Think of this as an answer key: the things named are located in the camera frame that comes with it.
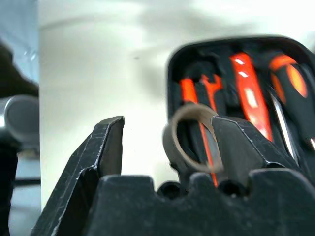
orange screwdriver handle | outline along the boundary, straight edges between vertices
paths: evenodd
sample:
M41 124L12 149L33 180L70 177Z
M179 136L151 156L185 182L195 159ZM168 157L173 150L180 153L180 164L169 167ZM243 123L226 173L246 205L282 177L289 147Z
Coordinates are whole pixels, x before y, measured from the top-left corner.
M265 104L251 58L245 53L230 57L236 74L236 87L241 105L249 120L265 138L272 141L268 109Z
M274 89L294 123L303 141L315 136L315 112L312 96L299 64L291 57L274 57L269 68Z
M223 83L220 76L214 74L214 82L210 82L209 78L205 75L201 75L201 82L206 88L210 107L219 115L226 115L226 106L223 97Z
M182 79L180 81L180 85L182 87L183 101L185 103L189 103L189 102L192 102L192 103L195 103L195 104L198 103L197 95L196 95L196 91L195 91L192 79L191 78L184 78L184 79ZM201 132L201 137L202 137L202 141L203 141L203 147L205 149L205 153L206 153L206 156L207 156L208 163L209 163L210 166L213 166L213 161L212 161L211 152L210 152L210 148L209 148L208 138L207 138L207 135L206 135L206 129L203 126L202 123L198 122L198 125L199 125L199 129L200 129L200 132ZM216 187L218 185L218 181L217 181L216 175L214 173L211 173L211 177L212 177L212 180L213 180L213 184Z

black plastic case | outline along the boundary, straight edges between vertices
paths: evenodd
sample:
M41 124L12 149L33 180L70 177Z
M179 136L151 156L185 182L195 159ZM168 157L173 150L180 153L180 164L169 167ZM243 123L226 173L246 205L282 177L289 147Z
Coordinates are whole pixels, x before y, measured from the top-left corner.
M284 52L286 55L296 60L303 69L307 70L311 75L311 77L307 78L307 84L314 100L315 80L313 76L315 74L315 57L313 53L301 43L290 38L277 36L222 39L186 45L180 48L171 58L167 75L168 119L171 119L176 110L184 104L179 81L185 77L185 69L191 63L200 59L210 61L214 65L213 69L215 72L222 77L224 87L223 97L227 105L227 115L230 117L245 118L235 85L231 83L234 72L229 64L231 63L229 59L230 56L237 52L245 52L252 59L262 94L268 107L274 142L279 148L285 149L284 141L280 134L280 127L275 120L275 114L272 112L270 98L266 91L267 86L270 84L270 78L268 70L265 69L268 68L268 65L264 61L263 53L270 50ZM196 88L196 93L199 103L209 105L203 102L202 98L205 95L202 90ZM313 161L315 159L315 153L306 144L300 141L297 127L287 115L285 109L283 110L293 139L296 141L297 150L301 156L300 166L310 175L315 175L315 161ZM194 157L193 153L196 153L196 148L194 149L191 144L191 141L197 137L191 137L191 133L188 132L187 124L186 126L182 125L178 127L178 136L183 149L190 154L193 159L198 159Z

